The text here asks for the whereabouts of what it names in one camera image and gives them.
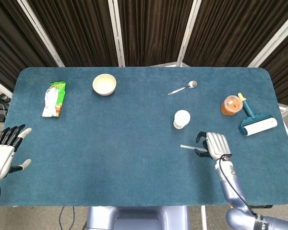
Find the paper cup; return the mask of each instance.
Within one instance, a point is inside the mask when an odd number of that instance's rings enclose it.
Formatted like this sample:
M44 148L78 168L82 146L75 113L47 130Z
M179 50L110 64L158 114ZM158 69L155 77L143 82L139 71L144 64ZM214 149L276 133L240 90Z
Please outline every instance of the paper cup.
M179 110L175 113L173 125L176 129L182 129L190 122L190 118L188 111Z

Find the cable on floor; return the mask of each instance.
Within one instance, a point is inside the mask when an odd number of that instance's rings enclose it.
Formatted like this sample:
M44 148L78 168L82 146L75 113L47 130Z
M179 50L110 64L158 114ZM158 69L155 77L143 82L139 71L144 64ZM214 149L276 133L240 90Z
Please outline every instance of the cable on floor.
M61 209L60 215L59 215L59 225L60 225L61 230L63 230L62 223L61 223L61 216L62 216L64 209L65 209L65 206L63 206L63 208ZM72 225L69 227L68 230L72 229L74 223L75 223L75 207L73 206L72 207Z
M82 230L86 230L86 226L87 226L87 222L85 222L85 224L83 225Z
M0 94L0 105L2 106L3 108L3 114L4 114L4 117L6 118L6 114L5 114L5 110L7 109L6 106L9 105L9 102L11 101L11 99L6 96L5 94Z

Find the brown curtain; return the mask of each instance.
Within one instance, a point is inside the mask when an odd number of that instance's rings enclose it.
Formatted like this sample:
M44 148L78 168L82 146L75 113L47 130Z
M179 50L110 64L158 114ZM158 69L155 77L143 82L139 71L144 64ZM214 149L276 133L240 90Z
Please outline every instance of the brown curtain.
M65 66L118 66L108 1L28 2Z
M246 67L288 18L288 0L203 0L183 62Z
M126 66L177 61L193 0L119 0Z
M278 101L288 105L288 37L260 67L270 73Z
M57 66L16 0L0 0L0 83L13 91L29 66Z

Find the metal spoon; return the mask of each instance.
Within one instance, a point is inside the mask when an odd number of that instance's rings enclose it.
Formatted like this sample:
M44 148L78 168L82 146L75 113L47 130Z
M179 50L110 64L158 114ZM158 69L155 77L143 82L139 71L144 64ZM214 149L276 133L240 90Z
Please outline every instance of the metal spoon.
M174 90L173 92L170 92L170 93L168 93L168 95L172 95L172 94L174 94L174 93L177 93L177 92L179 92L180 90L184 90L185 88L195 88L197 86L197 81L190 81L189 82L189 84L186 86L186 87L183 87L183 88L180 88L180 89L178 89L178 90Z

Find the floor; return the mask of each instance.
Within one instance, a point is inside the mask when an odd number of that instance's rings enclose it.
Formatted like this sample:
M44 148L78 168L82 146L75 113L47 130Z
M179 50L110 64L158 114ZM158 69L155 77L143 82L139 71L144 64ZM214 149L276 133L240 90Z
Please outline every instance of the floor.
M59 230L59 214L62 207L0 207L0 230ZM206 206L209 230L229 230L226 212L229 206ZM191 230L202 229L200 207L189 207ZM256 209L264 216L272 216L288 221L288 205L273 206L272 209ZM87 207L75 207L73 230L82 230L88 213ZM72 207L66 207L61 218L64 230L72 223Z

